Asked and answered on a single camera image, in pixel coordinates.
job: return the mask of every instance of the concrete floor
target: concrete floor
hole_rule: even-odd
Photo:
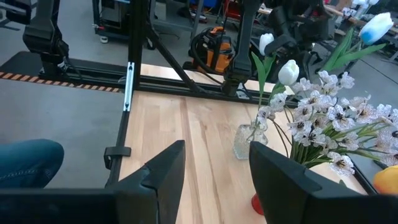
[[[70,46],[70,57],[125,65],[126,43],[99,42],[91,26],[91,7],[91,1],[61,2],[58,24]],[[17,52],[27,50],[22,42],[23,26],[14,23],[9,26],[21,30],[0,29],[0,64]],[[200,25],[198,31],[206,26],[212,26],[212,23]],[[161,38],[182,64],[189,60],[189,33],[173,32],[180,38],[172,35],[162,35]],[[381,59],[374,54],[359,61],[351,72],[356,85],[340,95],[352,98],[372,94],[372,104],[388,103],[398,108],[398,99],[394,97],[398,90],[398,66]],[[142,62],[168,66],[156,50],[145,49]],[[102,155],[105,147],[116,142],[122,94],[0,80],[0,96],[0,105],[3,105],[0,110],[0,144],[32,138],[49,138],[63,144],[64,164],[49,187],[104,186],[109,172],[104,168]],[[379,170],[370,160],[355,158],[355,162],[369,179]]]

